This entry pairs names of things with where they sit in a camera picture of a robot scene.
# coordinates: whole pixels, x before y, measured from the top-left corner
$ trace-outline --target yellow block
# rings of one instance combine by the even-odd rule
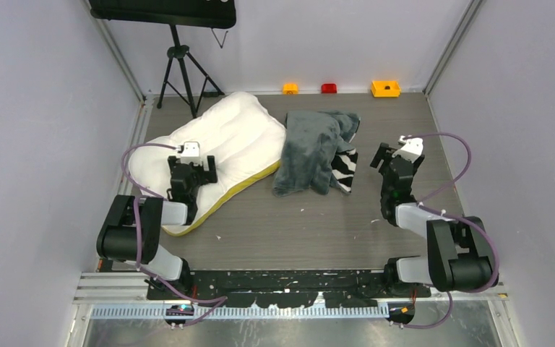
[[[373,81],[371,92],[376,98],[396,98],[401,94],[401,88],[397,81]]]
[[[282,94],[298,94],[298,85],[296,83],[286,83],[282,88]]]

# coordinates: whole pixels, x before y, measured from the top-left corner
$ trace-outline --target yellow container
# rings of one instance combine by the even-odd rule
[[[298,94],[298,85],[296,83],[286,83],[282,88],[282,94]]]
[[[396,98],[401,94],[401,88],[397,81],[373,81],[371,92],[376,98]]]

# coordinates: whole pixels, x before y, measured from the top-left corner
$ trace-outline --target yellow trim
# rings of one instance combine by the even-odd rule
[[[163,227],[163,230],[171,236],[186,235],[187,233],[193,231],[195,228],[198,228],[201,225],[201,223],[205,222],[207,217],[209,217],[212,213],[216,212],[216,210],[220,208],[220,206],[222,206],[230,198],[235,196],[235,194],[241,192],[247,187],[250,187],[252,184],[256,183],[257,181],[260,181],[261,179],[269,176],[270,174],[273,174],[279,167],[280,167],[280,161],[278,160],[275,163],[271,164],[269,167],[267,167],[265,170],[260,171],[259,173],[254,174],[249,178],[244,179],[242,182],[236,184],[233,188],[229,189],[226,192],[226,194],[220,197],[220,199],[212,206],[212,208],[210,208],[210,210],[208,210],[201,218],[199,218],[196,222],[194,222],[190,227],[188,227],[186,230],[182,231],[181,233],[172,234],[165,227]]]

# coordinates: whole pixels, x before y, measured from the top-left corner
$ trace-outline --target black tripod stand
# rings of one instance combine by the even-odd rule
[[[163,98],[165,97],[165,88],[167,85],[171,87],[171,89],[175,90],[175,92],[180,95],[180,98],[184,100],[185,103],[190,106],[190,112],[192,113],[192,118],[197,117],[197,112],[199,111],[199,105],[201,105],[201,99],[203,96],[206,97],[216,97],[220,95],[224,95],[223,91],[216,85],[214,80],[205,72],[205,70],[201,67],[199,62],[190,54],[190,47],[186,45],[180,44],[180,39],[178,37],[178,30],[176,29],[175,25],[169,25],[171,28],[171,35],[173,36],[173,43],[175,44],[173,47],[167,50],[167,56],[169,57],[169,62],[167,63],[167,71],[165,71],[165,78],[163,80],[163,88],[160,90],[160,97],[158,98],[158,104],[156,105],[157,108],[163,107]],[[190,89],[190,81],[188,80],[188,72],[186,72],[186,64],[184,63],[184,57],[188,56],[192,63],[197,66],[199,71],[205,76],[205,81],[203,82],[203,87],[201,88],[201,95],[199,95],[199,100],[197,104],[194,103],[194,98],[192,97],[192,91]],[[178,63],[180,64],[180,70],[182,73],[182,79],[184,80],[184,87],[186,88],[186,97],[184,97],[170,82],[169,82],[169,72],[171,72],[171,64],[173,63],[173,58],[178,59]],[[215,92],[205,92],[205,85],[207,81],[210,81],[212,86],[216,89]]]

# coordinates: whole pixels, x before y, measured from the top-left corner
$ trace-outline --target pillow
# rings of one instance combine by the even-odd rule
[[[278,169],[284,146],[285,128],[262,107],[252,94],[237,92],[220,100],[202,116],[169,136],[150,141],[177,146],[185,141],[199,143],[204,165],[214,155],[218,182],[199,188],[197,216],[190,226],[163,226],[168,234],[181,236],[192,231],[233,195]],[[171,188],[167,157],[173,150],[141,147],[129,160],[135,181],[166,196]]]

